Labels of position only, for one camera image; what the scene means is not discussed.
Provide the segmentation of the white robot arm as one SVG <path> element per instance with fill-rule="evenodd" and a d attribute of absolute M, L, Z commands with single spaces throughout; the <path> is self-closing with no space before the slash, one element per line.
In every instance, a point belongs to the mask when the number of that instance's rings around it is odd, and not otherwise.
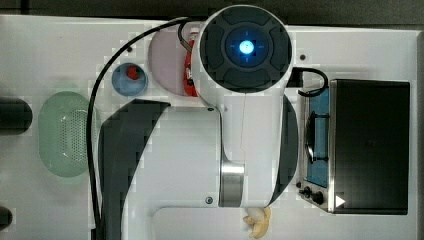
<path fill-rule="evenodd" d="M 293 58 L 286 26 L 263 8 L 209 17 L 191 54 L 195 96 L 135 99 L 103 123 L 94 240 L 154 240 L 165 208 L 243 208 L 251 237 L 263 237 L 297 167 Z"/>

